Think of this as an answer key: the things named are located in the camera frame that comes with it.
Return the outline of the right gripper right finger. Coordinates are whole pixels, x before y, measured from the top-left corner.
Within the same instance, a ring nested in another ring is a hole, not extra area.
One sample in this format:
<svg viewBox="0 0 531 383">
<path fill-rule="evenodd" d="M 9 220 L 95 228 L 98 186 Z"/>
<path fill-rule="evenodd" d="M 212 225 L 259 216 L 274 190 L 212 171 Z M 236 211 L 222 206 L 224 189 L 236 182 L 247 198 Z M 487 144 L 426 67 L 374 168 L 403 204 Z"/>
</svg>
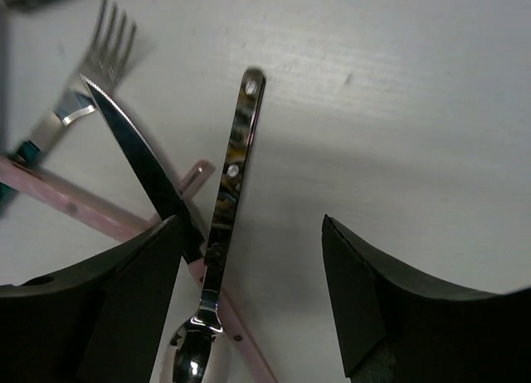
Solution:
<svg viewBox="0 0 531 383">
<path fill-rule="evenodd" d="M 350 381 L 529 381 L 528 288 L 496 294 L 438 279 L 330 216 L 322 249 Z"/>
</svg>

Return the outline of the dark handle spoon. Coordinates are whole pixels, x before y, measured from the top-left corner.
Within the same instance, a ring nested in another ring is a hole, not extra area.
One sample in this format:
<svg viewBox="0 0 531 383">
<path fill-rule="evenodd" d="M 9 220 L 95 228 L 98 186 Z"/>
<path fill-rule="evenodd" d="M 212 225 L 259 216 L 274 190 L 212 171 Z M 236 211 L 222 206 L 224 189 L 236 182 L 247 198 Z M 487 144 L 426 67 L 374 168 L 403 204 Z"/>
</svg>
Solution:
<svg viewBox="0 0 531 383">
<path fill-rule="evenodd" d="M 262 69 L 245 70 L 207 238 L 198 308 L 173 334 L 164 355 L 161 382 L 204 381 L 212 348 L 224 337 L 219 316 L 222 281 L 265 87 Z"/>
</svg>

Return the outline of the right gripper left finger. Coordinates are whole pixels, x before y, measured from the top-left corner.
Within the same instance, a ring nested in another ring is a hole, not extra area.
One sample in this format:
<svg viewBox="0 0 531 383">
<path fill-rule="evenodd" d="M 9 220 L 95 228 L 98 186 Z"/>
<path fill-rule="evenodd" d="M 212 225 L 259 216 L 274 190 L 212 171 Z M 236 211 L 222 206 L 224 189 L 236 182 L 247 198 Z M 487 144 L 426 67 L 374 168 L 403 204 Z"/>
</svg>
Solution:
<svg viewBox="0 0 531 383">
<path fill-rule="evenodd" d="M 70 267 L 1 287 L 3 382 L 147 382 L 181 259 L 176 217 Z"/>
</svg>

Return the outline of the pink handle fork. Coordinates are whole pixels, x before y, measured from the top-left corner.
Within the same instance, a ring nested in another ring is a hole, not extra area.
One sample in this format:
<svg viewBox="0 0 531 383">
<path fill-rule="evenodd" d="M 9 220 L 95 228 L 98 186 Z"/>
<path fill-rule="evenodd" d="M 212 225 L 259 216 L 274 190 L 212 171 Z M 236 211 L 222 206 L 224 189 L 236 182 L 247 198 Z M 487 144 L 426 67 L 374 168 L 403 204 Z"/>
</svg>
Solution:
<svg viewBox="0 0 531 383">
<path fill-rule="evenodd" d="M 198 193 L 208 178 L 215 172 L 215 167 L 207 160 L 196 162 L 178 184 L 185 200 L 192 204 L 192 198 Z M 233 285 L 222 281 L 218 314 L 224 327 L 224 336 L 217 339 L 212 346 L 213 365 L 208 368 L 211 375 L 208 382 L 228 382 L 228 370 L 232 350 L 251 375 L 252 382 L 277 382 L 269 362 L 248 328 L 246 320 L 233 301 Z"/>
</svg>

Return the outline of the pink handle spoon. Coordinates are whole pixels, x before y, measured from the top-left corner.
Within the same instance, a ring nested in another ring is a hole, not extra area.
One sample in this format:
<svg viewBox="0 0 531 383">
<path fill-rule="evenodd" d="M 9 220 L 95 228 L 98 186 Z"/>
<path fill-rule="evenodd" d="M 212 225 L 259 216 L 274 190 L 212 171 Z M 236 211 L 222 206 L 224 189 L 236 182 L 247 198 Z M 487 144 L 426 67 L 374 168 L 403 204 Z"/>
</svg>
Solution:
<svg viewBox="0 0 531 383">
<path fill-rule="evenodd" d="M 160 222 L 142 219 L 86 190 L 46 172 L 1 158 L 1 183 L 109 236 L 125 242 Z"/>
</svg>

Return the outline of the teal handle fork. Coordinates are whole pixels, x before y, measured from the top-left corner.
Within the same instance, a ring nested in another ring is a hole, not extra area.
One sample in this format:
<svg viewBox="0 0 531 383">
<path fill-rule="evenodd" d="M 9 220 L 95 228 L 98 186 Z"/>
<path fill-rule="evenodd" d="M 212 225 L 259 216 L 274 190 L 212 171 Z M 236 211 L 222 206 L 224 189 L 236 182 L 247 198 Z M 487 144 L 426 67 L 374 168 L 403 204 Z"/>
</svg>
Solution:
<svg viewBox="0 0 531 383">
<path fill-rule="evenodd" d="M 117 2 L 101 0 L 90 43 L 61 96 L 37 122 L 30 135 L 7 153 L 8 161 L 34 168 L 46 158 L 73 123 L 93 114 L 97 107 L 82 78 L 90 78 L 112 92 L 129 73 L 129 58 L 137 34 L 137 23 Z"/>
</svg>

